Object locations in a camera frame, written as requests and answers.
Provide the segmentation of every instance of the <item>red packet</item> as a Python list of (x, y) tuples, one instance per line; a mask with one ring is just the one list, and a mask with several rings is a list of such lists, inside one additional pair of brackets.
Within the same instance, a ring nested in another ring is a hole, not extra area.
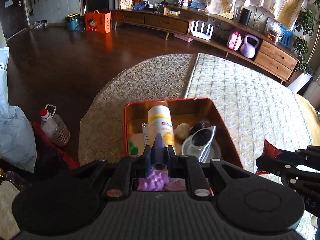
[[(264, 146), (263, 146), (263, 152), (262, 155), (265, 155), (267, 157), (270, 157), (272, 159), (277, 158), (277, 156), (281, 153), (281, 151), (274, 147), (271, 143), (269, 143), (266, 139), (264, 140)], [(257, 169), (256, 174), (262, 175), (262, 174), (269, 174), (270, 172), (263, 171), (260, 169)]]

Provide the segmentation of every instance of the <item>blue trash bin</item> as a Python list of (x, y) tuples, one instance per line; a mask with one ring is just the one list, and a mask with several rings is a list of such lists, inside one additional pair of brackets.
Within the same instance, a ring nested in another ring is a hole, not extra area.
[(73, 32), (79, 25), (80, 13), (73, 13), (66, 16), (68, 30)]

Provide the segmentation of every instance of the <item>white container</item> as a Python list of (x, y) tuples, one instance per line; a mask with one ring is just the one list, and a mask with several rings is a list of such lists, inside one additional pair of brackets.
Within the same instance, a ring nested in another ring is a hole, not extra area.
[(165, 146), (174, 148), (174, 133), (170, 110), (166, 106), (154, 106), (148, 111), (149, 145), (152, 146), (157, 133), (162, 135)]
[[(54, 107), (53, 113), (49, 113), (47, 110), (48, 106)], [(58, 114), (55, 114), (56, 109), (56, 106), (47, 105), (40, 111), (42, 118), (41, 130), (56, 146), (64, 147), (70, 140), (70, 132), (62, 118)]]

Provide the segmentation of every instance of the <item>orange gift box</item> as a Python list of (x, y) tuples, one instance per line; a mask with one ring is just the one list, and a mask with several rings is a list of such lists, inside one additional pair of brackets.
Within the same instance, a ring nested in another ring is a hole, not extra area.
[(109, 33), (110, 13), (100, 13), (95, 10), (93, 13), (84, 15), (85, 29), (87, 32)]

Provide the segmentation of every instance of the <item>jug handle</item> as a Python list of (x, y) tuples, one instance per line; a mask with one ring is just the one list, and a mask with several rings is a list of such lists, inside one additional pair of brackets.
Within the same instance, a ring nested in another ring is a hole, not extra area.
[(247, 38), (252, 38), (252, 39), (254, 39), (254, 40), (257, 42), (257, 44), (253, 46), (254, 49), (256, 49), (256, 48), (259, 46), (260, 41), (259, 41), (259, 39), (258, 39), (256, 36), (253, 36), (253, 35), (251, 35), (251, 34), (247, 34), (247, 35), (245, 36), (245, 38), (244, 38), (244, 43), (246, 43), (246, 44), (248, 43)]
[(56, 112), (56, 110), (57, 110), (57, 107), (56, 106), (54, 106), (54, 105), (50, 105), (50, 104), (47, 104), (46, 106), (45, 106), (45, 108), (44, 109), (47, 109), (47, 107), (48, 106), (51, 106), (51, 107), (54, 107), (54, 111), (53, 111), (53, 113), (52, 113), (52, 115), (51, 115), (51, 118), (53, 117), (53, 115), (54, 115), (54, 113)]

